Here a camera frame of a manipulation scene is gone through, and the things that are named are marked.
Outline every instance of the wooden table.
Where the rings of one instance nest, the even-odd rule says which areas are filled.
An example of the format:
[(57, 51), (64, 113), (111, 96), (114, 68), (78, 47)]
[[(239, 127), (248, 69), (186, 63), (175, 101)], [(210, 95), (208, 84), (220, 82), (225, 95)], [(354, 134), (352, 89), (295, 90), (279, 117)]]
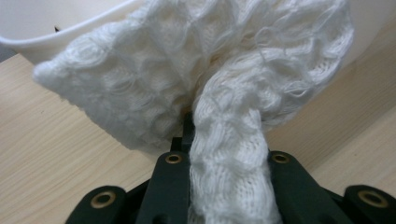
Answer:
[[(83, 112), (31, 80), (17, 55), (0, 63), (0, 223), (64, 223), (103, 185), (132, 189), (163, 150), (128, 150)], [(396, 17), (356, 62), (288, 124), (267, 134), (319, 184), (371, 185), (396, 196)]]

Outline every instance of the white yarn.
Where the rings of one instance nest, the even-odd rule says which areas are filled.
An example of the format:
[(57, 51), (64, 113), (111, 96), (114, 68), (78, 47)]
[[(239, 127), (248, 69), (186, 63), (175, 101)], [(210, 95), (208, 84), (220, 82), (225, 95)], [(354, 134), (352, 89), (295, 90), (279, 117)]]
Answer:
[(195, 99), (190, 223), (278, 223), (262, 131), (324, 88), (352, 36), (346, 0), (151, 0), (34, 80), (127, 147), (167, 141)]

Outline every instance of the white bowl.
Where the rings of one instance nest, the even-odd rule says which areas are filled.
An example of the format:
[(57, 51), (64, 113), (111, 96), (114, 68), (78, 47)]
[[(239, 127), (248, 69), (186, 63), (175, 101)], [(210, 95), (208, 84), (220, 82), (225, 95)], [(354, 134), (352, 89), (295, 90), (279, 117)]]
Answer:
[[(396, 0), (350, 3), (356, 32), (344, 65), (367, 49), (396, 7)], [(121, 20), (141, 4), (142, 0), (0, 0), (0, 43), (31, 63), (40, 63), (62, 51), (77, 36), (106, 22)], [(55, 26), (61, 32), (55, 33)]]

